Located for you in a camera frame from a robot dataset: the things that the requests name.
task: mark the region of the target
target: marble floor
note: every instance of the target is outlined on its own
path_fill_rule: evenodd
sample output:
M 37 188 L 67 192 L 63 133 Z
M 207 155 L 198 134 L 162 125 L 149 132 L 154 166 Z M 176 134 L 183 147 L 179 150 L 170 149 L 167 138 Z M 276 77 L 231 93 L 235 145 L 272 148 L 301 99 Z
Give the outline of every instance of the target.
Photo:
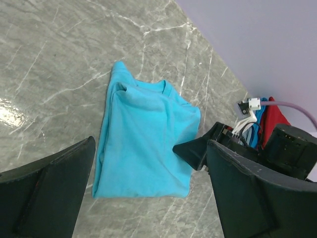
M 199 134 L 233 125 L 247 92 L 174 0 L 0 0 L 0 171 L 92 135 L 109 72 L 167 79 L 202 113 Z M 223 237 L 211 182 L 194 172 L 185 199 L 98 199 L 87 184 L 75 238 Z

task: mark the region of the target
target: white connector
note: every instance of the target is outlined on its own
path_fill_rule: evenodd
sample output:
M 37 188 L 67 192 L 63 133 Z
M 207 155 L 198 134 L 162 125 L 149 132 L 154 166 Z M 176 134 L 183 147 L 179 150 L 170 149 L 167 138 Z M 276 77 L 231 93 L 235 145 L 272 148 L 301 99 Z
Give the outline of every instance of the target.
M 248 100 L 249 110 L 256 111 L 261 109 L 261 100 L 259 98 L 250 98 Z
M 257 122 L 257 117 L 254 114 L 254 112 L 251 110 L 249 110 L 249 112 L 250 112 L 250 116 L 248 118 L 245 118 L 237 122 L 237 124 L 234 126 L 232 134 L 239 135 L 240 131 L 243 128 L 244 130 L 247 130 L 252 126 L 252 122 Z

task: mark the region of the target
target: blue cloth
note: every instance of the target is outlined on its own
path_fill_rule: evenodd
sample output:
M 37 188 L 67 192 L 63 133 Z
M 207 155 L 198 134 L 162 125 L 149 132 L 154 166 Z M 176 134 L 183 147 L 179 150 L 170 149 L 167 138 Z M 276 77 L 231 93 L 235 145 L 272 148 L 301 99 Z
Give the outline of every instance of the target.
M 247 143 L 248 145 L 250 145 L 251 140 L 253 139 L 253 130 L 252 130 L 252 127 L 250 127 L 249 129 L 247 129 L 246 131 L 244 131 L 244 132 L 242 133 L 242 136 L 243 136 L 243 138 L 246 140 L 246 143 Z
M 261 101 L 267 101 L 267 98 L 261 98 Z M 266 106 L 261 106 L 260 110 L 255 111 L 255 115 L 257 117 L 257 123 L 261 122 L 261 118 L 265 109 L 266 109 Z M 258 131 L 260 128 L 256 124 L 253 124 L 252 127 L 254 130 L 252 132 L 252 137 L 251 137 L 249 146 L 251 146 L 252 148 L 256 148 L 259 141 Z
M 170 83 L 145 83 L 116 62 L 96 155 L 93 197 L 185 197 L 192 168 L 174 145 L 195 138 L 199 108 Z

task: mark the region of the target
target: folded t-shirt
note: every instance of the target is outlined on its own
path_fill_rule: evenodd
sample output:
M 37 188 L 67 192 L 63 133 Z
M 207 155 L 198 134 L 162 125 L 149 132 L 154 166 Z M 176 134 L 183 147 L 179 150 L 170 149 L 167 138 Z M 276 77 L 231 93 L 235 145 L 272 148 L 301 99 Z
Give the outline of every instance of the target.
M 199 108 L 170 83 L 134 79 L 116 62 L 96 155 L 93 197 L 185 197 L 192 168 L 172 148 L 195 138 Z

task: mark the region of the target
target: purple wall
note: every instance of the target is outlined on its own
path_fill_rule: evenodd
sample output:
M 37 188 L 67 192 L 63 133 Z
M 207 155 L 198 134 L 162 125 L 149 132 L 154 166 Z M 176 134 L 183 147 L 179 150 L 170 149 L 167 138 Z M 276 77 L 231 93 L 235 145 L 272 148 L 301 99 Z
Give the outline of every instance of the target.
M 317 118 L 317 1 L 176 1 L 253 96 Z M 301 113 L 281 109 L 292 125 L 315 131 Z

